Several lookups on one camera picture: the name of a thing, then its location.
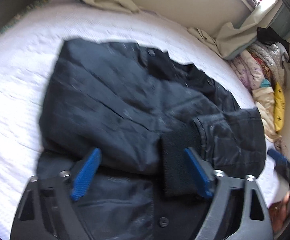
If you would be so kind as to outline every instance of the mattress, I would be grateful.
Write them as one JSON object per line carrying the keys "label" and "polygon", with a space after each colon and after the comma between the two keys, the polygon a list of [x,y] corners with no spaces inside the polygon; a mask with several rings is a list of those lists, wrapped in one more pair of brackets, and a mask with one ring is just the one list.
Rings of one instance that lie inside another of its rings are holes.
{"label": "mattress", "polygon": [[[255,107],[229,65],[186,28],[152,12],[127,15],[72,0],[51,0],[0,36],[0,238],[9,239],[13,217],[42,150],[38,118],[45,89],[63,41],[134,41],[193,62],[231,91],[241,108]],[[267,157],[258,179],[269,206],[278,189],[274,161]]]}

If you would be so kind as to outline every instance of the yellow pillow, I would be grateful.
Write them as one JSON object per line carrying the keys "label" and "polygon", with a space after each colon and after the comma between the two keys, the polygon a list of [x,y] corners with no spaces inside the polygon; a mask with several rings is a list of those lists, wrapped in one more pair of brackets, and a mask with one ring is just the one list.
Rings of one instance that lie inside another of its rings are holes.
{"label": "yellow pillow", "polygon": [[285,112],[285,97],[279,83],[276,83],[275,85],[274,96],[275,96],[274,125],[276,132],[279,133],[284,125],[284,112]]}

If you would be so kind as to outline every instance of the black jacket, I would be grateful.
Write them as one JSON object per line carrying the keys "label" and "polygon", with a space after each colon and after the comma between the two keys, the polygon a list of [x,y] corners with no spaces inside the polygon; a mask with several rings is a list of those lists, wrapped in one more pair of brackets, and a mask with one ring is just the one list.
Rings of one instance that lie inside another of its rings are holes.
{"label": "black jacket", "polygon": [[[39,177],[70,169],[92,147],[101,149],[102,168],[75,203],[96,240],[190,237],[209,203],[185,195],[195,192],[185,147],[235,177],[259,176],[266,159],[256,108],[241,110],[194,65],[135,43],[65,42],[40,128]],[[168,233],[157,224],[164,216],[174,225]]]}

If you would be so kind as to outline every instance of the metal screw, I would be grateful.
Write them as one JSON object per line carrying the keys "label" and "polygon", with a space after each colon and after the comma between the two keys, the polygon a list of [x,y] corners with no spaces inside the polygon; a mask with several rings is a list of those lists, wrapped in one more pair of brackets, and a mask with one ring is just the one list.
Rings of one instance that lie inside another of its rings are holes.
{"label": "metal screw", "polygon": [[245,177],[248,181],[254,181],[255,177],[253,175],[246,175]]}
{"label": "metal screw", "polygon": [[36,182],[36,181],[38,181],[38,177],[37,176],[32,176],[30,178],[30,182]]}
{"label": "metal screw", "polygon": [[68,177],[68,176],[70,176],[70,172],[69,171],[61,171],[60,173],[59,173],[59,176],[61,176],[61,177]]}
{"label": "metal screw", "polygon": [[224,177],[225,173],[224,173],[224,171],[214,170],[214,175],[218,176],[218,177]]}
{"label": "metal screw", "polygon": [[168,220],[168,218],[161,217],[161,218],[159,219],[159,225],[160,225],[162,228],[167,227],[168,224],[169,224],[169,220]]}

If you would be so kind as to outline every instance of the jacket button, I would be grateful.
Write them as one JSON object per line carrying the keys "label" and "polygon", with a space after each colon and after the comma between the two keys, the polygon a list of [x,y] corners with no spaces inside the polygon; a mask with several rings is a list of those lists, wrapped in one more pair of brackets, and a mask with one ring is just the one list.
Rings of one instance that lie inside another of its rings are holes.
{"label": "jacket button", "polygon": [[165,217],[161,217],[161,218],[159,219],[159,225],[160,225],[162,228],[167,227],[168,224],[169,224],[169,220],[168,220],[167,218],[165,218]]}
{"label": "jacket button", "polygon": [[148,50],[148,54],[151,55],[152,57],[155,56],[155,52],[152,49]]}

